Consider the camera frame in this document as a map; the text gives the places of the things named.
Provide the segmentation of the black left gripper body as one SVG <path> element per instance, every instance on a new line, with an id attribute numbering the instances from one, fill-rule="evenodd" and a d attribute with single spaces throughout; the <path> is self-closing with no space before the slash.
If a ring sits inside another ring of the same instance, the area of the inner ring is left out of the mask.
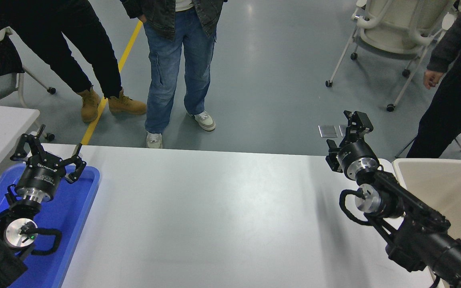
<path id="1" fill-rule="evenodd" d="M 26 167 L 15 186 L 15 193 L 22 198 L 54 199 L 66 169 L 58 162 L 42 162 L 36 157 L 29 157 Z"/>

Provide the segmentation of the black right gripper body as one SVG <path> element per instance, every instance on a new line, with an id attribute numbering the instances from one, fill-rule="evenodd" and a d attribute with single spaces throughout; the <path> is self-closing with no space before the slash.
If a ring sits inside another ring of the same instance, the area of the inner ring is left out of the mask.
<path id="1" fill-rule="evenodd" d="M 346 178 L 357 179 L 360 172 L 376 171 L 379 160 L 364 141 L 352 142 L 339 147 L 338 163 Z"/>

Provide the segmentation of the person's right hand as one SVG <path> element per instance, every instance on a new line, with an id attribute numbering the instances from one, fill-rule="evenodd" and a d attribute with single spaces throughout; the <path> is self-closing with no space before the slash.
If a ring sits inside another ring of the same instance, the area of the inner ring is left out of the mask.
<path id="1" fill-rule="evenodd" d="M 426 89 L 435 88 L 445 73 L 427 69 L 424 72 L 423 85 Z"/>

